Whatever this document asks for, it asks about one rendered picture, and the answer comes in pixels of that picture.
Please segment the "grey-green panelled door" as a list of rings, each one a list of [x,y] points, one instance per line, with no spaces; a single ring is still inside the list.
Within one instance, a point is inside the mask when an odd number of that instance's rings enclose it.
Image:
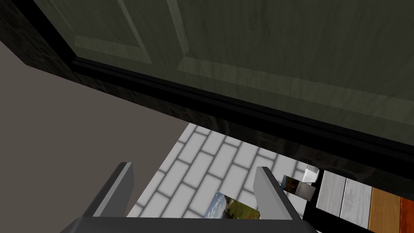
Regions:
[[[75,54],[414,146],[414,0],[34,0]]]

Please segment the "landscape picture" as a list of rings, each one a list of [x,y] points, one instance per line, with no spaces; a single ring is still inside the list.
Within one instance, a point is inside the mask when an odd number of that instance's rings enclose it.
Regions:
[[[220,192],[213,197],[204,218],[260,219],[260,212]]]

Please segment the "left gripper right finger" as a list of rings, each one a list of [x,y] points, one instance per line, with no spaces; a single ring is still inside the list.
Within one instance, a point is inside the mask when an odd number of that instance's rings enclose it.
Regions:
[[[256,168],[253,192],[262,219],[301,220],[268,167]]]

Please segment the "small dark picture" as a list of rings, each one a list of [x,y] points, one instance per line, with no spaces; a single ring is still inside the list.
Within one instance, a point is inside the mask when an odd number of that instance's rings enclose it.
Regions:
[[[291,194],[294,194],[306,201],[311,201],[316,188],[297,179],[283,176],[281,188]]]

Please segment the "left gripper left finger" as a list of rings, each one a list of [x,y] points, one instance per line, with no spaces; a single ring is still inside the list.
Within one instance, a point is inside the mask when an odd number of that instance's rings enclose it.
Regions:
[[[133,188],[133,165],[131,162],[121,162],[82,216],[123,217]]]

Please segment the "striped wooden cabinet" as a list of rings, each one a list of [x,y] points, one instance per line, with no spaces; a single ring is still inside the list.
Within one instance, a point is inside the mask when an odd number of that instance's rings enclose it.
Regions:
[[[312,166],[302,181],[316,188],[302,217],[317,233],[414,233],[414,201]]]

